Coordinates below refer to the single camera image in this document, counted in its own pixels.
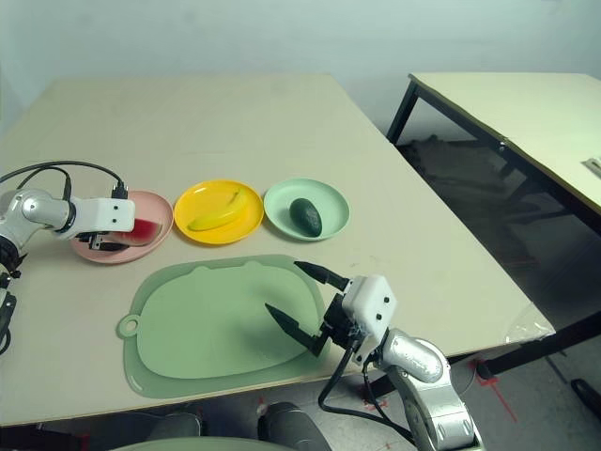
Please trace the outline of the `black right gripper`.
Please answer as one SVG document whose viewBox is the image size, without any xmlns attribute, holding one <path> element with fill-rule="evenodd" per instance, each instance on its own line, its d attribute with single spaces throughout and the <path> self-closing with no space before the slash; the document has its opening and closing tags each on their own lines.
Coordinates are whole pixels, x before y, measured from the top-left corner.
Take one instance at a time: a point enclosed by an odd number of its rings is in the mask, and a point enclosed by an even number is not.
<svg viewBox="0 0 601 451">
<path fill-rule="evenodd" d="M 323 266 L 306 261 L 295 261 L 294 265 L 308 276 L 323 285 L 329 285 L 339 291 L 345 291 L 350 280 Z M 265 306 L 279 327 L 291 338 L 308 349 L 314 356 L 323 350 L 326 338 L 335 345 L 356 351 L 362 343 L 362 331 L 356 321 L 351 319 L 343 309 L 344 296 L 336 293 L 328 306 L 322 324 L 321 333 L 309 335 L 303 331 L 299 323 L 282 310 L 266 303 Z"/>
</svg>

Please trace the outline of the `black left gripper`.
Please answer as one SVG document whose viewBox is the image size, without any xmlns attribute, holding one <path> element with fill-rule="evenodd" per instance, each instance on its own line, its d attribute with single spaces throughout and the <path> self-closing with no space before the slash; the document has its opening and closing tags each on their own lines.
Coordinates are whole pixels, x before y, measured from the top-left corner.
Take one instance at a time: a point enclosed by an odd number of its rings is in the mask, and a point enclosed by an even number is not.
<svg viewBox="0 0 601 451">
<path fill-rule="evenodd" d="M 93 251 L 120 252 L 129 248 L 128 244 L 108 241 L 108 232 L 85 232 L 76 236 L 79 242 L 88 244 Z"/>
</svg>

